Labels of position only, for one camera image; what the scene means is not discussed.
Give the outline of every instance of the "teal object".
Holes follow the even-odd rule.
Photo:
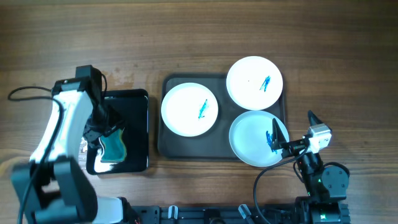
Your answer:
[[[127,156],[127,149],[122,140],[123,131],[119,129],[108,137],[99,137],[104,151],[101,162],[124,161]]]
[[[261,87],[260,87],[260,90],[264,87],[264,92],[267,90],[267,86],[268,86],[268,84],[269,84],[269,82],[271,81],[271,77],[270,76],[268,76],[265,80],[264,80],[264,82],[262,83],[262,85],[261,85]]]
[[[203,106],[200,108],[200,111],[199,111],[199,119],[205,117],[205,115],[203,115],[203,112],[205,112],[205,109],[207,109],[207,107],[208,107],[208,106],[207,106],[207,99],[206,99],[205,103],[204,103]]]

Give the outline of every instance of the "wood grain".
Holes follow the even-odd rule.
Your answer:
[[[292,139],[307,130],[309,109],[333,128],[321,156],[352,172],[346,202],[353,223],[395,223],[397,9],[392,1],[1,6],[0,222],[15,223],[19,202],[9,173],[28,160],[50,114],[49,102],[12,103],[7,94],[24,85],[52,87],[86,64],[107,75],[110,90],[145,88],[157,99],[150,106],[150,169],[89,176],[98,195],[124,196],[133,205],[252,205],[259,169],[170,161],[158,155],[154,130],[168,74],[227,72],[238,59],[259,55],[283,73]],[[261,203],[306,194],[291,164],[267,173],[258,193]]]

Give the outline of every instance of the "black cable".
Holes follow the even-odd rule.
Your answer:
[[[301,175],[297,172],[296,163],[297,163],[297,161],[295,161],[295,162],[293,163],[293,170],[294,170],[294,172],[296,173],[298,179],[301,181],[301,183],[304,183],[303,178],[302,178]]]
[[[102,93],[102,98],[104,98],[105,94],[106,94],[106,90],[108,89],[108,82],[106,81],[106,77],[104,74],[101,73],[101,76],[104,77],[104,81],[105,81],[105,89],[104,89],[104,92]]]
[[[39,89],[39,90],[51,91],[48,88],[44,88],[44,87],[40,87],[40,86],[23,86],[23,87],[16,88],[15,90],[12,90],[10,92],[10,94],[8,94],[7,99],[10,100],[10,101],[16,101],[16,102],[18,102],[18,101],[27,101],[27,100],[52,100],[52,101],[56,102],[56,104],[58,104],[59,116],[58,116],[57,124],[55,125],[54,132],[51,135],[49,144],[47,145],[47,148],[44,151],[43,157],[40,160],[39,165],[36,167],[36,170],[33,172],[32,177],[30,177],[29,183],[28,183],[28,185],[27,185],[27,187],[25,189],[24,196],[22,197],[22,202],[21,202],[21,205],[19,207],[18,219],[17,219],[17,223],[18,224],[22,224],[22,217],[24,216],[24,210],[25,210],[25,206],[26,206],[26,203],[27,203],[27,196],[29,194],[30,189],[32,188],[33,182],[37,178],[37,175],[39,173],[40,168],[43,166],[43,164],[45,162],[45,158],[51,152],[52,145],[54,143],[55,138],[57,137],[58,131],[59,131],[61,123],[62,123],[62,118],[63,118],[63,106],[62,106],[62,103],[59,102],[58,100],[52,98],[51,96],[31,96],[31,97],[26,97],[26,98],[11,98],[11,96],[15,92],[20,91],[20,90],[25,90],[25,89]]]
[[[288,164],[288,163],[290,163],[290,162],[296,161],[297,159],[300,159],[302,156],[304,156],[304,154],[307,152],[307,150],[308,150],[308,147],[303,151],[303,153],[301,153],[300,155],[298,155],[297,157],[295,157],[295,158],[293,158],[293,159],[289,159],[289,160],[286,160],[286,161],[283,161],[283,162],[280,162],[280,163],[277,163],[277,164],[274,164],[274,165],[272,165],[272,166],[270,166],[270,167],[265,168],[263,171],[261,171],[261,173],[257,176],[256,180],[254,181],[254,187],[253,187],[254,205],[256,206],[256,209],[257,209],[257,212],[258,212],[259,216],[262,218],[262,220],[263,220],[265,223],[271,224],[271,223],[264,217],[264,215],[262,214],[262,212],[260,211],[259,204],[258,204],[258,202],[257,202],[257,183],[259,182],[260,177],[261,177],[263,174],[265,174],[265,172],[267,172],[267,171],[269,171],[269,170],[271,170],[271,169],[273,169],[273,168],[275,168],[275,167],[279,167],[279,166]]]
[[[347,173],[347,175],[348,175],[348,177],[349,177],[349,170],[348,170],[348,168],[345,167],[343,164],[340,164],[340,163],[338,163],[338,162],[328,162],[328,163],[326,163],[326,164],[323,165],[323,168],[325,168],[326,166],[330,166],[330,165],[332,165],[332,166],[337,166],[337,167],[342,168],[342,169]]]
[[[267,208],[267,211],[272,211],[275,213],[280,213],[280,214],[290,214],[290,211],[285,211],[285,210],[279,210],[279,209],[274,209],[274,208]]]

